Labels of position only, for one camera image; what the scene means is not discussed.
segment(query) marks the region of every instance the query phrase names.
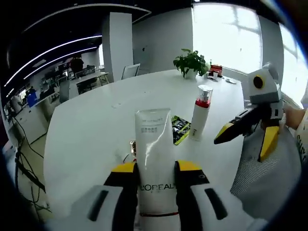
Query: green leaves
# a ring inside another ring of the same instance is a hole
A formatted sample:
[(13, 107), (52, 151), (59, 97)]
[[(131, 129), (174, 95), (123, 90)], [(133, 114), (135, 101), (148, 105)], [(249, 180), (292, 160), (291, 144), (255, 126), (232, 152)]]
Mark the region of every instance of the green leaves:
[(208, 67), (205, 65), (203, 55), (198, 55), (198, 51), (191, 51), (189, 49), (181, 49), (187, 52), (186, 56), (177, 56), (173, 60), (173, 65), (181, 70), (183, 77), (188, 73), (189, 69), (197, 71), (199, 75), (204, 75), (208, 71)]

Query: white chair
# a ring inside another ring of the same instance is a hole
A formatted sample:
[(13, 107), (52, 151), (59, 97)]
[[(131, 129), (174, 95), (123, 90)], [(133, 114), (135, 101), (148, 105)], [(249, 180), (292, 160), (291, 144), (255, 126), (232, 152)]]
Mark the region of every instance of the white chair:
[(134, 77), (138, 74), (140, 64), (130, 65), (124, 67), (122, 79)]

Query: round white table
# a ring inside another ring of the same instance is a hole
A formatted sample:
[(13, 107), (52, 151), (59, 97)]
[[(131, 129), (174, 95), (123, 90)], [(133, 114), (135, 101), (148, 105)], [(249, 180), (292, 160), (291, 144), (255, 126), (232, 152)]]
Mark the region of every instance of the round white table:
[(173, 145), (178, 159), (200, 165), (211, 183), (230, 190), (241, 158), (243, 137), (214, 145), (222, 126), (244, 109), (242, 85), (201, 77), (183, 79), (177, 70), (132, 77), (88, 91), (56, 107), (46, 138), (44, 178), (55, 217), (93, 185), (104, 184), (135, 140), (135, 112), (171, 108), (171, 115), (191, 121), (197, 86), (213, 87), (202, 141), (185, 138)]

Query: potted plant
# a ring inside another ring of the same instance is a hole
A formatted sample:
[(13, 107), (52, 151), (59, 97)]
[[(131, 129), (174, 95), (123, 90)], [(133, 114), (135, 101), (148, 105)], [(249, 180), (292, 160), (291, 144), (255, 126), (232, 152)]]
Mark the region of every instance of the potted plant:
[(204, 56), (198, 55), (198, 51), (191, 51), (189, 49), (182, 49), (187, 52), (187, 55), (181, 55), (173, 60), (174, 66), (181, 70), (184, 78), (194, 79), (197, 74), (203, 76), (208, 67), (205, 64)]

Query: plant pot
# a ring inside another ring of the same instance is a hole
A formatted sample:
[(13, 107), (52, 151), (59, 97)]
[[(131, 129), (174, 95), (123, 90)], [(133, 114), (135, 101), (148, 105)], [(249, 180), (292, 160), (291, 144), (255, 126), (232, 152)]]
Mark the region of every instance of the plant pot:
[(186, 79), (196, 79), (196, 75), (198, 74), (197, 71), (193, 71), (193, 69), (189, 69), (187, 74), (185, 75)]

